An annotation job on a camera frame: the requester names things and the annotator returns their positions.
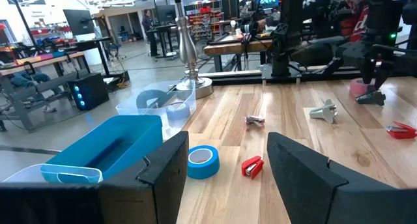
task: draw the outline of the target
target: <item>black computer tower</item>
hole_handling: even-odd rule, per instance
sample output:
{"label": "black computer tower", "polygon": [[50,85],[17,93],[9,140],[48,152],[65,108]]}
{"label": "black computer tower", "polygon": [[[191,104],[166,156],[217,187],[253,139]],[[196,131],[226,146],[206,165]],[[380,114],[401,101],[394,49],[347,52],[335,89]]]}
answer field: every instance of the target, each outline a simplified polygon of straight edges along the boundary
{"label": "black computer tower", "polygon": [[101,74],[93,73],[68,82],[79,110],[91,110],[109,100]]}

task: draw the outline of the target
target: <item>blue plastic bin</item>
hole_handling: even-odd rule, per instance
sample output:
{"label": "blue plastic bin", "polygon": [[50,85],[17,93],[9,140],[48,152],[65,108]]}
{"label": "blue plastic bin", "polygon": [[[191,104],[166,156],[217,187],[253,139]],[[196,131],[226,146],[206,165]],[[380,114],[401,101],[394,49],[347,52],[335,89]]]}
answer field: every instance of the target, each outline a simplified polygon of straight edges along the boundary
{"label": "blue plastic bin", "polygon": [[162,121],[159,116],[119,115],[105,121],[46,163],[99,169],[106,179],[160,145]]}

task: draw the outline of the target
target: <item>workbench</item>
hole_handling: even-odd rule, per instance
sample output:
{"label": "workbench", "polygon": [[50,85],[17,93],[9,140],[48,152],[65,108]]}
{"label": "workbench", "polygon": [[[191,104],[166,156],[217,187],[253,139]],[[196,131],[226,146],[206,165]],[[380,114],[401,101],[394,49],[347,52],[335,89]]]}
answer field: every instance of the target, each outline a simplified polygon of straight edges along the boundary
{"label": "workbench", "polygon": [[[218,149],[220,170],[204,180],[187,177],[177,223],[290,224],[266,153],[268,132],[393,187],[417,187],[416,140],[394,139],[385,130],[393,120],[417,126],[417,79],[389,78],[381,89],[384,107],[358,105],[349,83],[215,86],[213,94],[197,101],[184,130],[190,148]],[[309,111],[327,99],[337,105],[335,123],[310,119]],[[244,117],[249,115],[263,116],[265,127],[246,130]],[[251,180],[242,176],[240,165],[253,156],[262,156],[265,164]]]}
{"label": "workbench", "polygon": [[[219,41],[231,41],[236,40],[236,35],[228,35]],[[252,41],[248,44],[249,52],[259,52],[261,54],[261,64],[265,64],[265,51],[272,43],[271,39],[262,41]],[[241,42],[235,42],[231,44],[222,45],[208,45],[204,48],[204,53],[214,58],[214,69],[216,72],[223,72],[222,67],[222,55],[237,54],[240,58],[240,54],[244,53],[244,46]],[[240,62],[238,62],[238,71],[241,71]]]}
{"label": "workbench", "polygon": [[[85,76],[90,73],[88,64],[84,57],[84,52],[76,52],[69,55],[70,59],[75,59],[78,62],[78,66],[80,67],[79,72],[72,72],[69,74],[64,74],[61,68],[60,63],[66,61],[68,59],[67,56],[56,57],[52,59],[47,59],[43,61],[38,61],[32,63],[33,68],[41,68],[47,65],[54,65],[55,71],[58,74],[58,77],[55,79],[51,79],[50,81],[39,83],[34,87],[27,87],[27,88],[15,88],[13,84],[10,82],[9,75],[15,74],[17,72],[24,71],[28,69],[28,65],[19,65],[15,68],[9,69],[2,69],[0,70],[0,85],[3,88],[7,98],[10,101],[6,107],[2,107],[0,109],[0,120],[20,120],[23,126],[27,130],[34,130],[36,127],[33,126],[31,119],[29,118],[29,113],[33,110],[36,110],[45,104],[50,102],[56,101],[60,98],[67,97],[68,100],[72,100],[71,93],[69,87],[66,85],[69,81],[75,80],[79,77]],[[29,108],[27,108],[23,102],[27,101],[28,97],[35,96],[36,92],[44,92],[50,90],[54,87],[58,87],[62,85],[64,87],[64,92],[62,94],[55,95],[51,98],[48,98],[46,101],[35,102]],[[12,109],[12,112],[6,112],[7,109]]]}

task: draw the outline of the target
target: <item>person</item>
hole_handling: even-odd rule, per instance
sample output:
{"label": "person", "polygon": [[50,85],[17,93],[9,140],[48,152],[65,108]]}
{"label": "person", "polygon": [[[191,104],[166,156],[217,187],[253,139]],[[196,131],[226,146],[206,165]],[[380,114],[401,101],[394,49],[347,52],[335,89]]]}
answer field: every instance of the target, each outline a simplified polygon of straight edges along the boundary
{"label": "person", "polygon": [[148,41],[151,44],[151,57],[155,57],[155,56],[159,56],[159,54],[157,53],[158,51],[156,47],[156,40],[155,40],[154,33],[148,32],[152,27],[152,22],[149,16],[151,16],[151,10],[145,9],[143,11],[142,25],[143,25],[143,29],[145,30],[146,37],[148,38]]}
{"label": "person", "polygon": [[[44,74],[44,73],[40,73],[37,72],[35,74],[32,75],[32,78],[34,81],[37,82],[47,82],[49,80],[51,80],[51,78]],[[16,87],[32,87],[35,86],[35,84],[32,82],[32,78],[31,76],[26,72],[26,71],[22,71],[22,72],[17,72],[15,74],[11,74],[10,75],[10,82],[16,86]],[[59,87],[55,87],[51,89],[53,91],[53,93],[56,94],[61,94],[63,91],[61,90],[61,88]],[[36,97],[35,97],[36,101],[45,101],[45,97],[42,95],[42,93],[37,93]],[[46,113],[51,113],[56,111],[57,109],[55,107],[51,107],[49,104],[46,104],[43,108],[42,108],[43,112]]]}

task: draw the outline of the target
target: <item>clear plastic lid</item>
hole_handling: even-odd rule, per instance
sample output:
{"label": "clear plastic lid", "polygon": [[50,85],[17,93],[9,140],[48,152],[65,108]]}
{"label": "clear plastic lid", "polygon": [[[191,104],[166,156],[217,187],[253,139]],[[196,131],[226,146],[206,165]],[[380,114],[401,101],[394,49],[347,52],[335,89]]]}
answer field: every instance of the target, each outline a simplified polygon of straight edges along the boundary
{"label": "clear plastic lid", "polygon": [[99,169],[43,163],[24,168],[3,182],[91,184],[101,181],[103,175]]}

